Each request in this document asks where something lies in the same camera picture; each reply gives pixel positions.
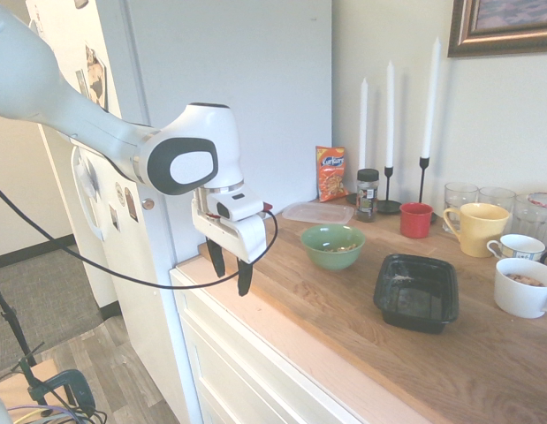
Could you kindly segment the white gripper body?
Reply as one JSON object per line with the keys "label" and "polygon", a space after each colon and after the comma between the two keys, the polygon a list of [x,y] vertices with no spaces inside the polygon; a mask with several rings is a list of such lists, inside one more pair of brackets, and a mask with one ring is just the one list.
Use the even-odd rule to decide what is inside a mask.
{"label": "white gripper body", "polygon": [[192,218],[199,232],[245,263],[255,261],[266,250],[265,225],[258,215],[237,222],[223,217],[210,217],[199,208],[198,200],[193,198]]}

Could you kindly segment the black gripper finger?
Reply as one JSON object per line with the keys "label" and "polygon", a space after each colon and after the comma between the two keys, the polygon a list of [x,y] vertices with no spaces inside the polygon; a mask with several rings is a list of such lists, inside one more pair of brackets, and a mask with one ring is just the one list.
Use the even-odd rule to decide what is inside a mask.
{"label": "black gripper finger", "polygon": [[253,277],[253,264],[237,259],[238,265],[238,294],[240,297],[246,296],[249,293],[252,277]]}
{"label": "black gripper finger", "polygon": [[206,246],[213,268],[218,277],[225,276],[225,265],[222,247],[211,238],[206,238]]}

